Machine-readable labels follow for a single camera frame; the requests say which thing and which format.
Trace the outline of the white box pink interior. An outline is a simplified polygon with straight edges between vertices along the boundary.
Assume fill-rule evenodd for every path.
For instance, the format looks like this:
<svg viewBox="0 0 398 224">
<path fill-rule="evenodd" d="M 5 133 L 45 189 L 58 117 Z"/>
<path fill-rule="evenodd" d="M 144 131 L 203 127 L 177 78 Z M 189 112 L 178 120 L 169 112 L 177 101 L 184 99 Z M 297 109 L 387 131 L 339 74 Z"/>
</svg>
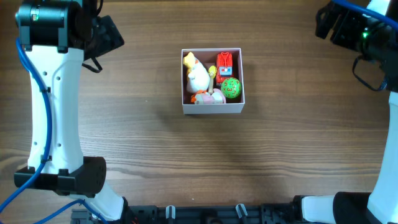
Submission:
<svg viewBox="0 0 398 224">
<path fill-rule="evenodd" d="M 192 52 L 197 59 L 208 69 L 214 65 L 216 66 L 217 55 L 221 52 L 229 52 L 233 56 L 233 78 L 237 78 L 242 84 L 241 94 L 234 99 L 226 98 L 225 104 L 212 104 L 212 105 L 195 105 L 186 103 L 184 97 L 185 86 L 187 84 L 186 72 L 187 69 L 183 65 L 183 57 L 189 52 Z M 221 49 L 183 49 L 181 50 L 181 93 L 182 93 L 182 108 L 184 114 L 227 114 L 227 113 L 240 113 L 245 105 L 245 89 L 243 78 L 243 62 L 242 51 L 240 48 L 221 48 Z M 216 85 L 216 77 L 214 79 L 214 89 L 220 90 L 221 86 Z"/>
</svg>

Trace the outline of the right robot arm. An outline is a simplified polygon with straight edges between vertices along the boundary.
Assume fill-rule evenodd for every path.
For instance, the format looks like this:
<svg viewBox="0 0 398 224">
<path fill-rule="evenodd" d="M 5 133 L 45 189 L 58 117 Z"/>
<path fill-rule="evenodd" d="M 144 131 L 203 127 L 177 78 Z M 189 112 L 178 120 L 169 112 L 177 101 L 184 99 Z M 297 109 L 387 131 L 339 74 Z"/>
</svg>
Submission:
<svg viewBox="0 0 398 224">
<path fill-rule="evenodd" d="M 270 188 L 271 200 L 371 191 L 381 168 L 389 94 L 368 90 L 353 78 L 354 53 L 313 35 L 314 16 L 323 5 L 287 5 L 295 75 L 292 91 L 279 98 L 286 128 L 280 134 L 282 177 Z"/>
</svg>

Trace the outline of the green number ball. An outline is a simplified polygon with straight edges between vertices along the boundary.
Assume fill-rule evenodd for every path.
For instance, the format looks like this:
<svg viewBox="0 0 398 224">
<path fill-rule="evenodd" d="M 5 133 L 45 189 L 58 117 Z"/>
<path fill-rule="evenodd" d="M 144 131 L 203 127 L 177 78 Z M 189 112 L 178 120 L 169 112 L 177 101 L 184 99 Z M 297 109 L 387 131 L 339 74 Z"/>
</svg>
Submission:
<svg viewBox="0 0 398 224">
<path fill-rule="evenodd" d="M 222 82 L 220 90 L 226 98 L 234 99 L 241 94 L 242 84 L 237 78 L 227 78 Z"/>
</svg>

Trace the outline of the yellow wooden rattle drum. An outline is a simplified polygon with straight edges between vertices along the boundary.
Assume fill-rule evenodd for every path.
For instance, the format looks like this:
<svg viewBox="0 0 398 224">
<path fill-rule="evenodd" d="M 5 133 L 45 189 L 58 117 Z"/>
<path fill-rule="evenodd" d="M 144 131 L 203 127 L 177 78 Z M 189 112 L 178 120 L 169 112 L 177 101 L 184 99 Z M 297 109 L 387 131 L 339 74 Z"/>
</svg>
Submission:
<svg viewBox="0 0 398 224">
<path fill-rule="evenodd" d="M 214 93 L 214 79 L 216 77 L 216 73 L 217 73 L 217 67 L 212 65 L 209 69 L 208 69 L 208 74 L 209 74 L 209 85 L 208 85 L 208 92 L 209 94 L 213 94 Z"/>
</svg>

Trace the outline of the red toy fire truck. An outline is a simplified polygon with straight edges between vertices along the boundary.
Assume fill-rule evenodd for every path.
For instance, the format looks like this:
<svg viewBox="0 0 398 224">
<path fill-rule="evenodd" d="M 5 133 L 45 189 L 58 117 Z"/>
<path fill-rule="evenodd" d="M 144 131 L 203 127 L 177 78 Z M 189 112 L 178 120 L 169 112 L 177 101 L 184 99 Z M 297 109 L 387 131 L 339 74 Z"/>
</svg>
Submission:
<svg viewBox="0 0 398 224">
<path fill-rule="evenodd" d="M 216 58 L 216 85 L 221 84 L 227 79 L 233 77 L 233 56 L 229 52 L 221 52 Z"/>
</svg>

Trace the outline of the small duck with pink hat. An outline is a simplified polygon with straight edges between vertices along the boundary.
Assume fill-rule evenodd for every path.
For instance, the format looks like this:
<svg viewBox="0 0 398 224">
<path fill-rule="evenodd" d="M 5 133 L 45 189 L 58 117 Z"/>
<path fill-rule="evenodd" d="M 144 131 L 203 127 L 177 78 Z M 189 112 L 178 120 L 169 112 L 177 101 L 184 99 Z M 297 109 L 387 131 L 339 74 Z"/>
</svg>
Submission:
<svg viewBox="0 0 398 224">
<path fill-rule="evenodd" d="M 212 105 L 225 104 L 226 97 L 221 90 L 215 88 L 213 93 L 208 93 L 206 90 L 199 90 L 191 97 L 191 102 L 195 105 Z"/>
</svg>

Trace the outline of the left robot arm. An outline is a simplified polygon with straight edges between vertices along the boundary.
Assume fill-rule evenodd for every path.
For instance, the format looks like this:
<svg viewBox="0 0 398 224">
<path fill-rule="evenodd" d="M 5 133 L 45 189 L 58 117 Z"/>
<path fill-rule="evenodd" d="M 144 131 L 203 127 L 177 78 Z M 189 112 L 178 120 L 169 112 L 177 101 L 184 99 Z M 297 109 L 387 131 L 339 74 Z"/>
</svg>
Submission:
<svg viewBox="0 0 398 224">
<path fill-rule="evenodd" d="M 99 73 L 98 57 L 124 44 L 102 1 L 24 1 L 16 12 L 16 47 L 30 74 L 32 146 L 14 174 L 16 193 L 50 190 L 69 196 L 100 223 L 133 218 L 127 200 L 106 182 L 106 161 L 84 156 L 78 134 L 80 74 Z"/>
</svg>

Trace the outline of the white plush duck yellow hair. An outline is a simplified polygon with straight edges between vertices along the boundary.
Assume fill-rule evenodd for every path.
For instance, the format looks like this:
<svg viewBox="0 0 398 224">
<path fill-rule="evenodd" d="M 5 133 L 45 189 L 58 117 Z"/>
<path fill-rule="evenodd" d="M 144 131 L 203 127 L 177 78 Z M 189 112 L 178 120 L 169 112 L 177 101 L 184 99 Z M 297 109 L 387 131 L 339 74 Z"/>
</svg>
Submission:
<svg viewBox="0 0 398 224">
<path fill-rule="evenodd" d="M 186 96 L 184 97 L 185 102 L 195 104 L 199 98 L 201 98 L 204 103 L 206 99 L 211 96 L 208 92 L 210 76 L 207 69 L 192 52 L 189 52 L 183 57 L 183 65 L 187 69 L 187 84 L 185 86 Z"/>
</svg>

